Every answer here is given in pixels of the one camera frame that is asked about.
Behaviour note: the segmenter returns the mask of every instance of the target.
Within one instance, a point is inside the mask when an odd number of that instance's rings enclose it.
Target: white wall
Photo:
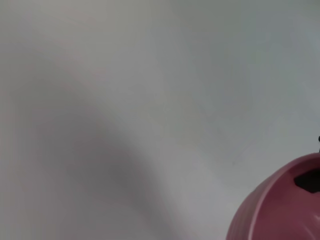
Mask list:
[[[0,233],[222,240],[319,148],[319,4],[0,3]]]

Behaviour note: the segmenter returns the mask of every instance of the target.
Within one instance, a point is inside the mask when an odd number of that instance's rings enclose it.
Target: pink plastic container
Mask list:
[[[320,240],[320,153],[262,182],[237,210],[226,240]]]

